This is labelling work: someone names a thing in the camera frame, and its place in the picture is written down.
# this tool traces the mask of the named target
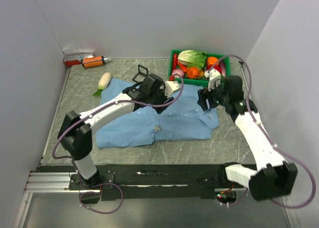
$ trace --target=orange tube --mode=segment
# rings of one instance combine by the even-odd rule
[[[105,65],[104,57],[103,56],[95,56],[91,58],[85,58],[82,61],[82,66],[84,68],[90,68],[95,66]]]

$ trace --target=gray marble surface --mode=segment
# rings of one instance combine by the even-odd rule
[[[138,64],[148,67],[151,73],[163,79],[167,78],[169,59],[114,59],[105,66],[91,69],[74,66],[70,70],[42,165],[71,163],[69,159],[55,160],[51,155],[65,114],[71,110],[80,113],[98,106],[100,98],[95,98],[92,94],[97,90],[101,76],[110,72],[113,77],[131,81],[137,73]],[[232,64],[231,74],[242,76],[238,63]],[[217,164],[231,161],[255,163],[245,137],[224,108],[218,108],[217,113],[220,126],[213,130],[209,140],[158,141],[152,145],[138,147],[99,149],[94,137],[92,159],[96,164]],[[61,145],[56,154],[68,155]]]

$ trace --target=green plastic basket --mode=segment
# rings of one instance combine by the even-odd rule
[[[172,50],[171,54],[170,54],[170,64],[169,64],[169,70],[168,70],[168,78],[171,76],[172,73],[172,67],[173,67],[173,55],[177,54],[179,55],[180,52],[182,52],[183,50]],[[222,57],[223,55],[218,55],[218,54],[209,54],[207,53],[207,56],[213,56],[216,57],[217,59],[219,59],[220,57]],[[229,64],[229,58],[225,58],[223,60],[225,62],[225,67],[226,67],[226,76],[230,75],[230,64]],[[192,79],[184,79],[184,83],[185,84],[189,84],[189,85],[197,85],[197,86],[203,86],[203,87],[207,87],[208,86],[208,81],[204,80],[203,78],[200,80],[192,80]]]

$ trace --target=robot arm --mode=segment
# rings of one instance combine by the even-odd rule
[[[97,130],[122,115],[144,107],[141,104],[131,103],[130,101],[162,105],[172,101],[172,94],[179,90],[180,86],[177,82],[164,82],[159,76],[150,74],[147,75],[142,82],[124,89],[122,93],[113,100],[101,106],[80,114],[74,111],[69,112],[65,116],[58,137],[76,121],[89,116],[85,122],[79,124],[67,133],[61,141],[64,149],[71,154],[83,182],[89,187],[99,183],[99,171],[96,169],[90,155],[92,150],[92,136]],[[167,107],[155,108],[155,110],[160,114],[166,108]]]
[[[250,100],[250,109],[257,120],[253,121],[244,100],[242,79],[238,76],[227,76],[221,85],[221,76],[214,69],[205,72],[205,77],[209,78],[208,88],[198,91],[197,103],[204,111],[208,109],[206,100],[211,108],[218,105],[225,107],[245,136],[257,166],[257,170],[252,170],[238,163],[222,164],[220,182],[233,181],[249,188],[257,201],[290,194],[297,168],[294,163],[288,164],[284,157],[273,149],[259,129],[258,126],[263,125],[255,104]]]

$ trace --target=purple cable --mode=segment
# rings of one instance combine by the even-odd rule
[[[235,205],[235,204],[240,203],[240,202],[246,197],[247,193],[248,193],[248,188],[245,190],[243,196],[242,196],[239,200],[236,200],[234,203],[229,204],[229,205],[230,205],[230,206],[233,206],[233,205]]]
[[[99,214],[103,214],[103,215],[108,215],[108,214],[112,214],[112,213],[116,212],[116,211],[122,206],[122,204],[123,204],[123,201],[124,201],[123,191],[122,191],[122,189],[121,189],[118,185],[116,185],[116,184],[114,184],[114,183],[102,183],[102,184],[93,186],[92,188],[101,187],[101,186],[105,186],[105,185],[115,186],[115,187],[117,187],[117,188],[120,190],[120,192],[121,192],[121,201],[120,201],[119,205],[118,205],[114,210],[112,210],[112,211],[110,211],[110,212],[101,212],[101,211],[98,211],[98,210],[96,210],[96,209],[93,209],[93,208],[91,208],[91,207],[89,207],[89,206],[87,206],[87,205],[85,205],[85,204],[83,204],[83,203],[81,202],[81,198],[84,196],[84,194],[96,194],[96,192],[85,192],[85,193],[82,193],[82,194],[79,196],[80,205],[81,205],[82,207],[84,207],[84,208],[90,210],[90,211],[93,211],[93,212],[96,212],[96,213],[99,213]]]
[[[237,58],[238,60],[240,60],[246,67],[246,70],[248,72],[248,77],[249,77],[249,85],[248,85],[248,93],[247,93],[247,96],[246,96],[246,106],[247,106],[247,109],[248,109],[248,112],[250,114],[250,116],[252,117],[253,121],[256,122],[256,118],[255,116],[253,115],[251,109],[250,109],[250,106],[249,106],[249,98],[250,98],[250,94],[251,94],[251,88],[252,88],[252,76],[251,76],[251,71],[246,63],[246,61],[244,61],[241,57],[237,56],[237,55],[224,55],[222,57],[220,57],[216,62],[215,64],[217,64],[219,61],[227,58],[227,57],[235,57]],[[214,65],[211,66],[211,68],[208,70],[208,72],[214,68]],[[284,207],[284,208],[291,208],[291,209],[297,209],[297,208],[302,208],[302,207],[305,207],[307,206],[315,197],[315,194],[316,194],[316,181],[315,181],[315,177],[314,175],[312,174],[312,172],[310,171],[309,167],[302,161],[300,161],[299,159],[281,151],[277,145],[271,140],[271,138],[269,137],[269,135],[267,134],[267,132],[264,130],[264,128],[261,126],[261,125],[258,125],[259,129],[261,130],[261,132],[265,135],[265,137],[267,138],[267,140],[270,142],[270,144],[272,145],[273,149],[278,152],[280,155],[284,156],[284,157],[287,157],[293,161],[295,161],[296,163],[298,163],[299,165],[301,165],[305,171],[308,173],[309,177],[310,177],[310,180],[311,180],[311,183],[312,183],[312,191],[311,191],[311,194],[309,196],[309,198],[301,203],[301,204],[298,204],[298,205],[295,205],[295,206],[286,206],[286,205],[283,205],[277,201],[274,201],[274,200],[271,200],[272,202],[274,202],[275,204],[281,206],[281,207]]]
[[[175,75],[176,75],[176,76],[179,76],[179,77],[180,77],[180,80],[181,80],[180,91],[179,91],[179,93],[178,93],[178,95],[176,96],[175,99],[173,99],[172,101],[170,101],[170,102],[168,102],[168,103],[166,103],[166,104],[163,104],[163,105],[150,105],[150,104],[146,104],[146,103],[142,103],[142,102],[138,102],[138,101],[132,101],[132,100],[119,100],[119,101],[116,101],[116,102],[112,102],[112,103],[106,104],[106,105],[102,106],[101,108],[99,108],[98,110],[92,112],[91,114],[89,114],[89,115],[85,116],[84,118],[80,119],[79,121],[75,122],[75,123],[72,124],[68,129],[66,129],[66,130],[61,134],[61,136],[58,138],[56,144],[54,145],[53,151],[52,151],[52,157],[53,157],[54,159],[70,158],[70,159],[71,159],[71,162],[72,162],[72,164],[73,164],[73,166],[74,166],[74,168],[75,168],[75,170],[78,172],[78,169],[77,169],[77,167],[76,167],[76,164],[74,163],[74,161],[73,161],[73,159],[72,159],[71,156],[67,156],[67,155],[66,155],[66,156],[56,156],[56,155],[55,155],[55,152],[56,152],[56,149],[57,149],[59,143],[60,143],[60,142],[62,141],[62,139],[68,134],[68,132],[70,132],[73,128],[75,128],[75,127],[76,127],[77,125],[79,125],[80,123],[86,121],[86,120],[89,118],[90,115],[94,116],[95,114],[97,114],[97,113],[103,111],[104,109],[106,109],[106,108],[108,108],[108,107],[110,107],[110,106],[112,106],[112,105],[118,104],[118,103],[126,103],[126,102],[128,102],[128,103],[134,103],[134,104],[138,104],[138,105],[142,105],[142,106],[149,106],[149,107],[152,107],[152,108],[162,108],[162,107],[170,106],[172,103],[174,103],[174,102],[181,96],[181,93],[182,93],[182,91],[183,91],[183,89],[184,89],[184,79],[183,79],[183,77],[180,76],[179,74],[174,74],[173,76],[175,76]],[[88,186],[85,186],[85,185],[83,184],[83,181],[82,181],[80,175],[79,175],[79,180],[80,180],[80,183],[81,183],[81,185],[82,185],[83,187],[85,187],[85,188],[88,187]],[[115,208],[113,211],[110,211],[110,212],[100,212],[100,211],[98,211],[98,210],[95,210],[95,209],[93,209],[93,208],[90,208],[90,207],[88,207],[88,206],[86,206],[86,205],[84,205],[84,204],[81,203],[81,197],[82,197],[84,194],[92,194],[92,193],[95,194],[95,192],[85,192],[85,193],[82,193],[82,194],[80,195],[80,197],[79,197],[79,201],[80,201],[80,204],[81,204],[83,207],[85,207],[85,208],[87,208],[87,209],[89,209],[89,210],[91,210],[91,211],[93,211],[93,212],[96,212],[96,213],[99,213],[99,214],[111,214],[111,213],[116,212],[116,211],[121,207],[121,205],[122,205],[122,203],[123,203],[123,201],[124,201],[123,191],[121,190],[121,188],[120,188],[118,185],[116,185],[116,184],[114,184],[114,183],[103,183],[103,184],[96,185],[96,186],[94,186],[94,187],[100,187],[100,186],[103,186],[103,185],[116,186],[116,187],[120,190],[120,192],[121,192],[121,195],[122,195],[121,202],[120,202],[119,206],[118,206],[117,208]]]

